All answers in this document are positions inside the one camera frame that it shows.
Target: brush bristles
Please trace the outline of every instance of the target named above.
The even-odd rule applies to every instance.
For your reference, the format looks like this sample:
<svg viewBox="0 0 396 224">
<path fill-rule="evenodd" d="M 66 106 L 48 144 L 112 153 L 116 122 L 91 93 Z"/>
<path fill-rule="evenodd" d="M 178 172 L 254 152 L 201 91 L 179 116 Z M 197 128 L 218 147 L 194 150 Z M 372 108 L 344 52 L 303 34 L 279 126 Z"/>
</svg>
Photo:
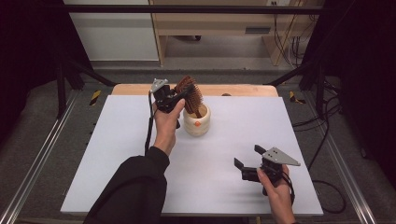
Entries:
<svg viewBox="0 0 396 224">
<path fill-rule="evenodd" d="M 193 90 L 186 97 L 186 104 L 184 108 L 189 114 L 196 114 L 197 118 L 200 119 L 202 116 L 199 114 L 199 106 L 202 104 L 203 97 L 201 91 L 196 85 L 195 79 L 193 77 L 185 76 L 176 85 L 176 93 L 180 93 L 188 88 L 191 84 L 194 85 Z"/>
</svg>

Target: hand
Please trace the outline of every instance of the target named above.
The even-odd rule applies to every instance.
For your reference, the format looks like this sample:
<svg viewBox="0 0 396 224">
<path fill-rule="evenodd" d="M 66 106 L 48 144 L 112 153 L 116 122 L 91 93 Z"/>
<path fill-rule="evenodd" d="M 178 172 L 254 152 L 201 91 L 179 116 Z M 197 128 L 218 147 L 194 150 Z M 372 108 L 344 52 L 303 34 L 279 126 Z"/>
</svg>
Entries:
<svg viewBox="0 0 396 224">
<path fill-rule="evenodd" d="M 170 155 L 172 148 L 176 143 L 176 125 L 177 119 L 180 117 L 180 112 L 183 110 L 185 100 L 181 99 L 175 108 L 166 114 L 157 110 L 156 105 L 153 104 L 155 113 L 155 127 L 157 128 L 157 136 L 155 138 L 154 146 L 162 150 L 166 155 Z"/>
<path fill-rule="evenodd" d="M 282 165 L 283 172 L 289 175 L 289 169 Z M 267 174 L 257 168 L 257 175 L 265 187 L 270 200 L 271 212 L 276 223 L 290 224 L 295 222 L 293 210 L 291 209 L 290 188 L 284 179 L 280 179 L 276 186 L 271 183 Z"/>
</svg>

